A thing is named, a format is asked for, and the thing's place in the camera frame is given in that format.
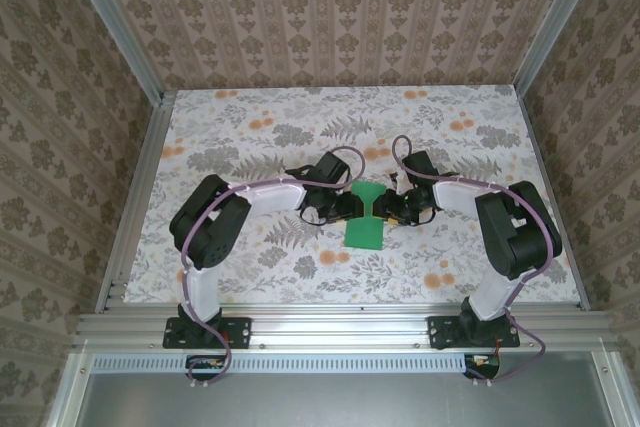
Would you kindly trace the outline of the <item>green paper sheet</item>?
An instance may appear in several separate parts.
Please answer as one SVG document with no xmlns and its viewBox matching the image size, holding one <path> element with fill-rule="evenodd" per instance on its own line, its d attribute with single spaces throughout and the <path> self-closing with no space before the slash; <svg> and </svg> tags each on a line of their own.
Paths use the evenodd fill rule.
<svg viewBox="0 0 640 427">
<path fill-rule="evenodd" d="M 386 192 L 383 184 L 358 181 L 352 193 L 363 203 L 363 214 L 347 221 L 344 244 L 349 248 L 379 251 L 383 245 L 384 220 L 374 215 L 374 202 Z"/>
</svg>

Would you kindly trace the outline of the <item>long aluminium frame rail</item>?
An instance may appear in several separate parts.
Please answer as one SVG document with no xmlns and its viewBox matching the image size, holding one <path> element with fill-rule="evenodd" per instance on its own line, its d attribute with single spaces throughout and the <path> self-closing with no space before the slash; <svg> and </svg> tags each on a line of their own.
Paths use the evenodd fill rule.
<svg viewBox="0 0 640 427">
<path fill-rule="evenodd" d="M 250 352 L 355 353 L 429 349 L 427 320 L 454 316 L 456 304 L 230 304 L 223 313 L 252 320 Z M 72 340 L 75 351 L 162 352 L 169 304 L 115 303 L 81 316 Z M 524 327 L 522 353 L 541 344 L 550 352 L 611 351 L 616 337 L 601 311 L 571 303 L 524 303 L 512 313 Z"/>
</svg>

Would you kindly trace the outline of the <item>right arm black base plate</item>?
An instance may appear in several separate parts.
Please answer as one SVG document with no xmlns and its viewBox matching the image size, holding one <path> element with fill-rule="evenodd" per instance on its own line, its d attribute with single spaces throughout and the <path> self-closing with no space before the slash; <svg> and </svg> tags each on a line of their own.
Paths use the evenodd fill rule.
<svg viewBox="0 0 640 427">
<path fill-rule="evenodd" d="M 490 321 L 459 316 L 431 316 L 427 318 L 430 346 L 447 348 L 519 347 L 518 330 L 505 316 Z"/>
</svg>

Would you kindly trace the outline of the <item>aluminium side rail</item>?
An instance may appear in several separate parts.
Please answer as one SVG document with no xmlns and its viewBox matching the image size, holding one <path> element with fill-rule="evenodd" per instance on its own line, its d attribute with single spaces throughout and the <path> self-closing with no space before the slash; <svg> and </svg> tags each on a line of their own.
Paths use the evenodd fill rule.
<svg viewBox="0 0 640 427">
<path fill-rule="evenodd" d="M 96 314 L 104 314 L 112 304 L 124 302 L 177 94 L 165 92 L 152 111 L 98 295 Z"/>
<path fill-rule="evenodd" d="M 553 192 L 553 188 L 546 170 L 546 166 L 544 163 L 544 158 L 542 156 L 538 141 L 536 139 L 535 136 L 535 132 L 534 132 L 534 128 L 532 126 L 532 122 L 530 120 L 528 111 L 526 109 L 526 105 L 525 102 L 523 100 L 523 98 L 521 96 L 516 96 L 520 110 L 521 110 L 521 114 L 523 117 L 523 120 L 526 124 L 527 127 L 527 133 L 529 135 L 529 139 L 532 143 L 532 147 L 533 150 L 535 152 L 535 156 L 536 156 L 536 161 L 539 167 L 539 170 L 541 172 L 541 176 L 545 185 L 545 190 L 547 193 L 547 198 L 549 199 L 549 205 L 551 207 L 551 210 L 553 212 L 553 218 L 556 221 L 556 225 L 558 228 L 558 231 L 560 233 L 562 242 L 563 242 L 563 252 L 564 252 L 564 256 L 567 258 L 567 263 L 568 266 L 571 268 L 571 272 L 572 272 L 572 276 L 574 278 L 574 282 L 576 285 L 576 289 L 577 292 L 579 294 L 579 298 L 580 301 L 578 302 L 578 306 L 582 309 L 582 310 L 587 310 L 590 311 L 592 309 L 591 303 L 588 299 L 588 295 L 586 292 L 586 289 L 584 287 L 582 278 L 581 278 L 581 274 L 578 268 L 578 265 L 576 263 L 576 259 L 574 256 L 574 252 L 569 240 L 569 237 L 567 235 L 567 231 L 566 228 L 564 226 L 564 222 L 562 219 L 562 215 L 561 212 L 559 210 L 559 206 L 558 203 L 556 201 L 554 192 Z"/>
</svg>

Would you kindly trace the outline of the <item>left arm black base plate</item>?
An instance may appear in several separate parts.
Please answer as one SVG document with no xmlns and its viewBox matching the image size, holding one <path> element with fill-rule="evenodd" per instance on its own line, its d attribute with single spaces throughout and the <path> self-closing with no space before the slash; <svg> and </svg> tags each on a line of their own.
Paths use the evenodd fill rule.
<svg viewBox="0 0 640 427">
<path fill-rule="evenodd" d="M 231 349 L 248 349 L 252 319 L 222 317 L 215 329 Z M 162 346 L 165 349 L 223 349 L 223 343 L 209 330 L 190 318 L 171 317 L 167 320 Z"/>
</svg>

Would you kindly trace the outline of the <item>aluminium frame post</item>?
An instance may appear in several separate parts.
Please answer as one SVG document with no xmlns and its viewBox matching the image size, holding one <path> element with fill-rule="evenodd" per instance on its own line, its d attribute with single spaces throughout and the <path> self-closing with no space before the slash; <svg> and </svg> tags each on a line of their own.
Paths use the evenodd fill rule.
<svg viewBox="0 0 640 427">
<path fill-rule="evenodd" d="M 514 89 L 520 100 L 529 91 L 537 74 L 549 56 L 553 45 L 576 8 L 579 0 L 553 0 L 540 29 L 531 43 L 514 78 Z"/>
<path fill-rule="evenodd" d="M 90 0 L 111 34 L 118 49 L 136 77 L 151 106 L 157 108 L 162 103 L 164 87 L 155 73 L 149 56 L 142 43 L 130 27 L 125 10 L 117 0 Z"/>
</svg>

